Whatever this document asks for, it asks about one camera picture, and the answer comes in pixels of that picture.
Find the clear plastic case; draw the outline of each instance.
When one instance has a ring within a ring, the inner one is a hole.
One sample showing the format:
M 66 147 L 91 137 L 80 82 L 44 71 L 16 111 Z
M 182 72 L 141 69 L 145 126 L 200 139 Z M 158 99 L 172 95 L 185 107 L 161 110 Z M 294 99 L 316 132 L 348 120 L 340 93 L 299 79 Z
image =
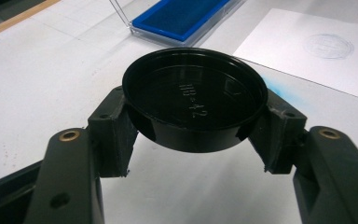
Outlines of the clear plastic case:
M 133 35 L 192 47 L 246 0 L 110 0 Z

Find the black circular container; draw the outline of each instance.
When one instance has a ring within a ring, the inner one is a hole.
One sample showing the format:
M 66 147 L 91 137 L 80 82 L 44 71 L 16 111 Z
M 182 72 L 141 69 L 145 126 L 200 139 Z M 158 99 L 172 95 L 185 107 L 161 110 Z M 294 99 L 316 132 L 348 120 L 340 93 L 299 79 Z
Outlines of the black circular container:
M 123 77 L 134 126 L 185 152 L 237 145 L 265 109 L 267 87 L 242 61 L 207 49 L 164 49 L 135 61 Z

